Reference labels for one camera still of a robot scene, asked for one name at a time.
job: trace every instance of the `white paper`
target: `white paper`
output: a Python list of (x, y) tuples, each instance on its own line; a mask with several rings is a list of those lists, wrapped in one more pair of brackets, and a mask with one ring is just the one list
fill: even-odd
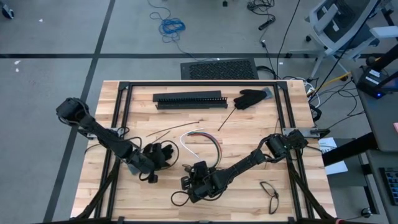
[[(318, 141), (319, 149), (322, 151), (322, 154), (334, 150), (337, 148), (335, 140), (333, 138), (323, 138)], [(326, 175), (330, 174), (338, 174), (341, 172), (347, 172), (347, 166), (344, 161), (336, 162), (335, 164), (328, 165), (325, 167)]]

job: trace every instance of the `yellow cable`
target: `yellow cable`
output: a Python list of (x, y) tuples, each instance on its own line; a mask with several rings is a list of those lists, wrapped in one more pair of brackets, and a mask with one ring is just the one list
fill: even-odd
[(325, 84), (323, 84), (323, 86), (320, 86), (320, 87), (318, 87), (318, 88), (312, 90), (311, 92), (307, 93), (307, 96), (311, 95), (311, 93), (317, 91), (319, 88), (324, 87), (324, 86), (327, 86), (327, 85), (329, 85), (329, 84), (331, 84), (332, 82), (335, 82), (335, 81), (337, 81), (337, 80), (341, 80), (342, 78), (347, 77), (347, 76), (350, 75), (350, 74), (351, 74), (351, 72), (347, 72), (346, 74), (344, 74), (344, 75), (342, 75), (342, 76), (340, 76), (340, 77), (337, 77), (337, 78), (334, 78), (334, 79), (332, 79), (332, 80), (330, 80), (330, 81), (327, 81)]

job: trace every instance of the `clamp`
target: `clamp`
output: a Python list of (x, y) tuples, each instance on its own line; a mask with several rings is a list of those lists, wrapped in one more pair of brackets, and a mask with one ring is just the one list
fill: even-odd
[(299, 130), (304, 138), (314, 138), (314, 139), (321, 139), (325, 137), (327, 134), (330, 133), (329, 129), (319, 129), (319, 128), (283, 128), (282, 134), (287, 136), (294, 130)]

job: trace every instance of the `black cable organizer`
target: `black cable organizer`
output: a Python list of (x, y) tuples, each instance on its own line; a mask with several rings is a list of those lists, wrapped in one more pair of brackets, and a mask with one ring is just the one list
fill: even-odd
[(158, 110), (227, 108), (227, 97), (221, 91), (154, 94)]
[(227, 108), (227, 97), (159, 100), (158, 110)]

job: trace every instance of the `blue cable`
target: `blue cable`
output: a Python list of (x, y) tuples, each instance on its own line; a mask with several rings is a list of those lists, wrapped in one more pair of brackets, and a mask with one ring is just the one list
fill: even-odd
[(189, 55), (191, 58), (195, 59), (198, 62), (202, 62), (205, 60), (214, 60), (213, 58), (205, 58), (203, 60), (198, 60), (196, 59), (192, 54), (183, 51), (179, 44), (178, 41), (180, 40), (180, 33), (185, 30), (185, 24), (181, 21), (179, 18), (171, 18), (172, 12), (170, 9), (166, 7), (161, 7), (161, 6), (154, 6), (153, 4), (150, 3), (149, 0), (147, 0), (148, 4), (156, 9), (165, 9), (169, 15), (164, 19), (162, 16), (159, 14), (159, 12), (152, 12), (149, 14), (149, 17), (153, 20), (161, 20), (162, 22), (160, 23), (160, 26), (158, 28), (159, 33), (162, 36), (162, 41), (163, 43), (170, 43), (174, 42), (177, 44), (178, 49), (187, 55)]

